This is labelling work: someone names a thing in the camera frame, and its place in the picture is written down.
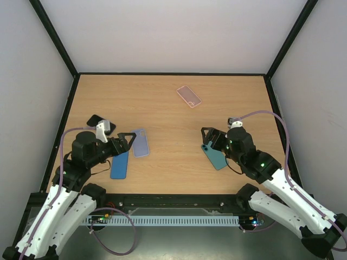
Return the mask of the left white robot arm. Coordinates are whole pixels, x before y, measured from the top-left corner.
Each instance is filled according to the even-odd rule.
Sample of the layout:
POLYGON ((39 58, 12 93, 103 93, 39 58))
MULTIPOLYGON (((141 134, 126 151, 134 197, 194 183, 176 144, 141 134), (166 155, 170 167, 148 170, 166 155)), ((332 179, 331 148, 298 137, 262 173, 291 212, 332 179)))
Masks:
POLYGON ((3 253, 4 259, 58 259, 71 235, 94 211, 102 211, 106 190, 88 184, 91 169, 129 151, 135 133, 108 138, 102 130, 79 128, 69 155, 62 155, 46 200, 29 230, 3 253))

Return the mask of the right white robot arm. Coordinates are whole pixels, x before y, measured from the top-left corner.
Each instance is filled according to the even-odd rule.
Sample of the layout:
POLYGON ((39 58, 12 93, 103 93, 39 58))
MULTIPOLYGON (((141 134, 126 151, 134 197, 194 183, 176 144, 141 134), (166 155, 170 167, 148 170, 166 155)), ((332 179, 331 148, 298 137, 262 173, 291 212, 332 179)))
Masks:
POLYGON ((309 252, 326 258, 346 229, 346 215, 335 214, 320 205, 291 177, 270 154, 258 150, 252 136, 242 127, 223 132, 211 127, 201 129, 202 140, 236 162, 243 174, 272 191, 281 201, 257 187, 246 184, 238 193, 237 208, 268 215, 291 230, 309 252))

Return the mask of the blue phone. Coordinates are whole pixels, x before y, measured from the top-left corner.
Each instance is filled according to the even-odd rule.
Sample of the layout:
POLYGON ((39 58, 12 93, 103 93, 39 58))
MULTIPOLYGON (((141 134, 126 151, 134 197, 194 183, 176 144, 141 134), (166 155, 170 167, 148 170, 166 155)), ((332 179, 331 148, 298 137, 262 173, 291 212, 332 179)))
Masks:
POLYGON ((128 151, 112 158, 110 178, 123 180, 126 178, 128 166, 128 151))

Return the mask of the lavender phone case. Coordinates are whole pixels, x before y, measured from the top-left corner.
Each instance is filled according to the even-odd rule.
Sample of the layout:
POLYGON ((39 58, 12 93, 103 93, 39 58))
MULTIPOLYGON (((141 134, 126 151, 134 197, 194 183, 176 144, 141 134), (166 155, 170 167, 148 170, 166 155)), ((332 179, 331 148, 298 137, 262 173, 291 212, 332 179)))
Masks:
POLYGON ((145 157, 150 154, 147 135, 145 129, 135 129, 132 133, 136 134, 132 149, 135 158, 145 157))

